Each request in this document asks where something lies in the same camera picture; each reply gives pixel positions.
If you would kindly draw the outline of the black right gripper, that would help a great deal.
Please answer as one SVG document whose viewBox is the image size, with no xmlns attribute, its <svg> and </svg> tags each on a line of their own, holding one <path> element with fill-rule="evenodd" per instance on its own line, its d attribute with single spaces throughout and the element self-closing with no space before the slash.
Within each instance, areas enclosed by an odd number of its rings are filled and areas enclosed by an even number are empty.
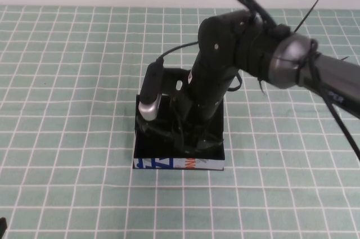
<svg viewBox="0 0 360 239">
<path fill-rule="evenodd" d="M 230 81 L 206 82 L 204 80 L 185 81 L 177 95 L 175 108 L 181 119 L 195 123 L 193 125 L 193 144 L 209 145 L 208 126 L 209 120 L 215 114 Z M 174 149 L 176 153 L 188 154 L 189 150 L 185 144 L 185 132 L 182 124 L 173 123 L 172 134 L 174 138 Z"/>
</svg>

